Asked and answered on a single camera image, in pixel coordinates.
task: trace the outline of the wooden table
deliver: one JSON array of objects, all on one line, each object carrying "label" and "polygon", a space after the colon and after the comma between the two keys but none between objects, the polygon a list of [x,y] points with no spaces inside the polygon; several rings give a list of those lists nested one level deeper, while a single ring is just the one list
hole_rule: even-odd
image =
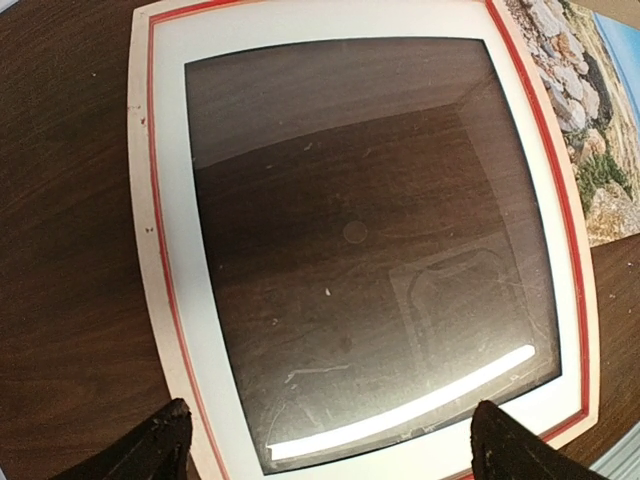
[{"label": "wooden table", "polygon": [[[143,3],[21,0],[0,15],[0,466],[12,480],[79,462],[169,400],[128,183],[129,33]],[[616,4],[640,24],[640,4]],[[640,236],[593,261],[600,422],[564,448],[583,464],[640,420]]]}]

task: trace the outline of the rocky landscape photo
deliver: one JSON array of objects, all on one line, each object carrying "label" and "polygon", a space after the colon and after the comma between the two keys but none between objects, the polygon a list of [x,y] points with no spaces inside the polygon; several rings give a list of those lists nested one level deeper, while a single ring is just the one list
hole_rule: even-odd
[{"label": "rocky landscape photo", "polygon": [[640,32],[566,0],[505,3],[557,115],[589,243],[640,233]]}]

